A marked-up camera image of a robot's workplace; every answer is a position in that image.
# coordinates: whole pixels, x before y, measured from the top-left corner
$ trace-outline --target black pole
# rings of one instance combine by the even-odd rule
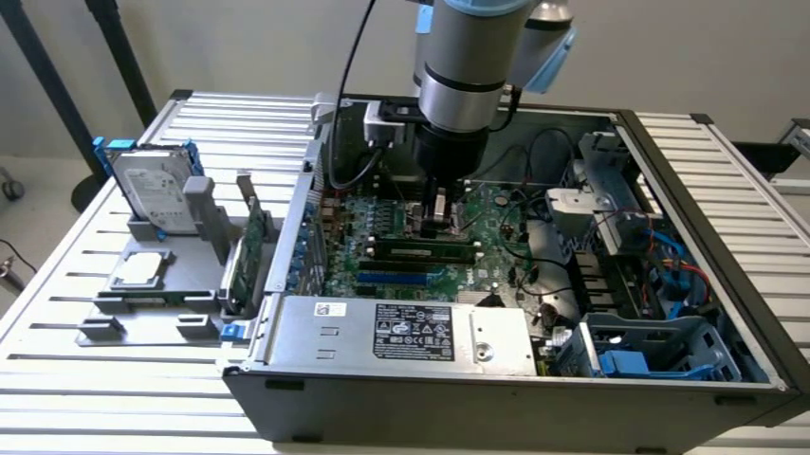
[[[143,122],[143,127],[147,128],[158,116],[158,110],[155,109],[150,88],[147,87],[147,82],[143,80],[141,66],[138,66],[138,60],[135,59],[130,40],[127,39],[122,16],[118,13],[118,4],[115,0],[86,0],[86,4],[87,9],[90,9],[93,16],[97,18],[102,33],[105,33],[107,46],[111,49],[118,71],[122,73],[122,78],[127,84],[138,116]]]
[[[3,15],[3,20],[10,27],[16,45],[20,47],[28,64],[35,70],[42,88],[49,94],[57,112],[61,114],[62,123],[79,148],[82,157],[86,159],[95,181],[102,185],[107,181],[107,173],[93,153],[93,135],[62,82],[61,73],[39,40],[38,32],[28,20],[20,0],[2,0],[0,15]]]

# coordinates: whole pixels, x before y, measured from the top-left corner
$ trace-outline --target power supply label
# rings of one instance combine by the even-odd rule
[[[453,362],[453,308],[379,304],[374,353],[378,358]]]

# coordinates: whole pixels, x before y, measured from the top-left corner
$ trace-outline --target white wall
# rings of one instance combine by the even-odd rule
[[[119,0],[158,105],[175,88],[311,95],[337,88],[365,0]],[[810,117],[810,2],[573,0],[580,38],[544,102],[705,112],[734,139]],[[83,0],[26,0],[91,132],[137,136],[135,108]],[[414,5],[381,0],[350,91],[411,90]],[[0,25],[0,155],[77,154]]]

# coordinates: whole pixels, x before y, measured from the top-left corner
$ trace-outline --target open computer chassis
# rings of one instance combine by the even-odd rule
[[[349,99],[345,174],[379,97]],[[225,371],[262,437],[682,453],[806,410],[808,362],[633,112],[524,106],[431,239],[409,144],[335,193],[329,137]]]

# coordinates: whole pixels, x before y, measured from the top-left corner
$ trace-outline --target motherboard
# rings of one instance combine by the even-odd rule
[[[504,248],[529,255],[513,193],[497,185],[473,187],[434,239],[419,236],[418,202],[363,194],[326,198],[326,295],[478,303],[514,287],[530,264]]]

